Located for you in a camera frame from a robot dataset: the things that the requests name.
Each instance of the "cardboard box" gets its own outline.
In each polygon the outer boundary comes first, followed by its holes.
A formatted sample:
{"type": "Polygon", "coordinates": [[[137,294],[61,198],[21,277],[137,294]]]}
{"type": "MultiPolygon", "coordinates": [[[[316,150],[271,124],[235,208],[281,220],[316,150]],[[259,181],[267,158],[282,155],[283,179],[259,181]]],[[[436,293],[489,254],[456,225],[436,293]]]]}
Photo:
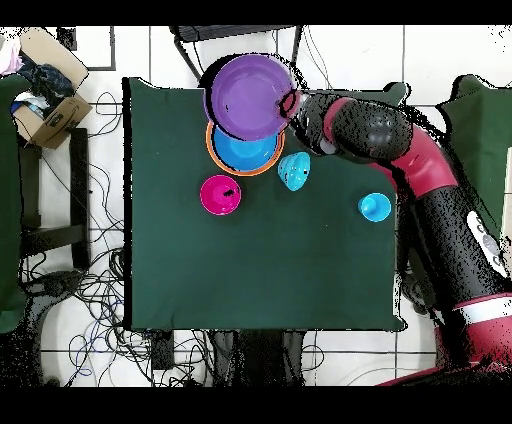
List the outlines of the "cardboard box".
{"type": "MultiPolygon", "coordinates": [[[[87,78],[88,71],[73,53],[60,44],[43,28],[30,28],[20,35],[21,50],[36,64],[54,66],[67,77],[76,89],[87,78]]],[[[78,94],[66,97],[60,105],[42,120],[27,106],[21,106],[14,116],[18,133],[27,141],[49,149],[59,147],[92,107],[78,94]]]]}

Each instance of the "black chair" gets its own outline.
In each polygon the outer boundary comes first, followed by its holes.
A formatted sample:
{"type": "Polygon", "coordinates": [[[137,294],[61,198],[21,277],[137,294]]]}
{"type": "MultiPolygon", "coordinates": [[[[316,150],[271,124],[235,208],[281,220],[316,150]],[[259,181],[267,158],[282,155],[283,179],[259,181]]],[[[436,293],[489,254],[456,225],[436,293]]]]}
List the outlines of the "black chair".
{"type": "Polygon", "coordinates": [[[174,35],[174,45],[187,63],[188,67],[196,77],[197,81],[201,79],[201,74],[190,60],[190,57],[183,47],[182,43],[196,43],[198,41],[213,40],[215,38],[232,37],[235,35],[253,34],[256,32],[274,31],[279,29],[296,27],[295,40],[293,43],[293,53],[291,64],[297,63],[297,54],[299,51],[300,37],[304,25],[203,25],[203,26],[169,26],[174,35]]]}

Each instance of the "blue cup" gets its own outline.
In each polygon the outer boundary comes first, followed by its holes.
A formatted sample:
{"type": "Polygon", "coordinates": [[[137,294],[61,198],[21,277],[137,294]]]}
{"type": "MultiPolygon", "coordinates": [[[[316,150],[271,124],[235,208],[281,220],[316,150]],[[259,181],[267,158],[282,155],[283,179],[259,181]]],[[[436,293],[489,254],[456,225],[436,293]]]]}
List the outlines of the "blue cup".
{"type": "Polygon", "coordinates": [[[391,202],[381,193],[364,196],[357,204],[359,212],[371,222],[384,221],[391,213],[391,202]]]}
{"type": "Polygon", "coordinates": [[[291,191],[297,191],[306,182],[311,168],[311,159],[306,152],[285,156],[279,162],[277,173],[291,191]]]}

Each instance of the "white tile floor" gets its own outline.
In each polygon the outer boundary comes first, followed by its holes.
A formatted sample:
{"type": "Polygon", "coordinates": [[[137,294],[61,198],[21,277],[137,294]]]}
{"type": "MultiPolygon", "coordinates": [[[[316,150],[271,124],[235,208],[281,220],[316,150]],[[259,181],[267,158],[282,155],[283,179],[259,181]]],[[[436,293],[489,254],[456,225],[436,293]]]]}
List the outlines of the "white tile floor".
{"type": "MultiPolygon", "coordinates": [[[[120,112],[122,100],[121,77],[141,77],[159,87],[193,88],[196,81],[177,52],[168,27],[114,27],[115,71],[92,71],[79,89],[79,94],[90,103],[97,103],[93,112],[83,121],[89,133],[99,131],[115,118],[116,105],[120,112]],[[110,92],[108,96],[98,97],[110,92]]],[[[512,31],[504,26],[311,26],[311,34],[321,52],[331,84],[336,88],[381,89],[389,82],[405,81],[412,93],[409,104],[421,106],[421,111],[439,129],[445,130],[443,118],[433,105],[445,101],[451,91],[454,78],[464,73],[476,73],[494,85],[505,85],[512,80],[512,31]]],[[[279,52],[290,58],[294,29],[279,33],[279,52]]],[[[308,33],[308,42],[314,51],[308,33]]],[[[110,37],[108,27],[78,27],[77,56],[89,67],[110,66],[110,37]]],[[[206,68],[215,59],[233,52],[273,51],[275,44],[270,33],[212,40],[197,45],[199,57],[206,68]]],[[[190,45],[187,50],[196,62],[190,45]]],[[[311,60],[303,39],[298,56],[298,66],[312,88],[324,88],[325,80],[311,60]]],[[[315,60],[320,63],[318,55],[315,60]]],[[[115,122],[105,130],[113,129],[115,122]]],[[[68,161],[60,160],[66,146],[57,151],[45,151],[44,155],[63,181],[69,182],[68,161]]],[[[111,178],[108,207],[119,219],[123,213],[123,129],[122,124],[110,134],[92,138],[90,161],[105,169],[111,178]]],[[[93,169],[92,175],[106,186],[107,179],[93,169]]],[[[101,189],[91,180],[91,209],[97,222],[94,228],[110,225],[101,207],[101,189]]],[[[69,223],[69,195],[45,164],[42,165],[41,210],[44,225],[69,223]]],[[[511,215],[512,206],[505,216],[511,215]]],[[[512,216],[505,219],[512,221],[512,216]]],[[[91,239],[99,235],[94,230],[91,239]]],[[[106,233],[110,247],[123,245],[119,231],[106,233]]],[[[105,250],[105,242],[93,244],[93,256],[105,250]]],[[[96,272],[106,268],[106,261],[95,266],[96,272]]],[[[45,271],[71,267],[69,249],[50,252],[48,261],[41,267],[45,271]]],[[[326,351],[324,362],[315,371],[306,371],[307,384],[317,385],[374,385],[433,366],[435,350],[433,329],[430,321],[414,313],[406,300],[400,302],[401,316],[408,328],[399,333],[383,332],[320,332],[318,345],[326,351]]],[[[56,375],[63,382],[75,372],[68,356],[68,344],[77,334],[83,334],[92,322],[87,308],[78,300],[70,299],[54,308],[43,331],[43,366],[46,375],[56,375]]],[[[179,340],[188,338],[178,334],[179,340]]],[[[306,344],[312,343],[313,333],[306,336],[306,344]]],[[[78,361],[83,358],[78,354],[78,361]]],[[[186,352],[179,353],[185,359],[186,352]]],[[[94,369],[96,379],[112,361],[112,353],[92,353],[88,368],[94,369]]],[[[314,362],[312,353],[305,353],[303,368],[314,362]]],[[[202,379],[202,369],[194,373],[202,379]]],[[[116,360],[111,375],[105,376],[101,386],[147,386],[148,381],[136,365],[125,359],[116,360]]],[[[96,386],[94,375],[80,375],[74,386],[96,386]]]]}

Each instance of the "pink cup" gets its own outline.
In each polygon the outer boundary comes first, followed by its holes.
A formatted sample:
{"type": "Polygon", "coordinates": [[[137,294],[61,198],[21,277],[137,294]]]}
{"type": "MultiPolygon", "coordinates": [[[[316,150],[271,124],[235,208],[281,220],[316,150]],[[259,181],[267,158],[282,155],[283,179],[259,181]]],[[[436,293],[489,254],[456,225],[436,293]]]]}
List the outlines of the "pink cup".
{"type": "Polygon", "coordinates": [[[201,204],[214,215],[227,215],[240,204],[242,191],[237,182],[227,175],[208,178],[199,191],[201,204]]]}

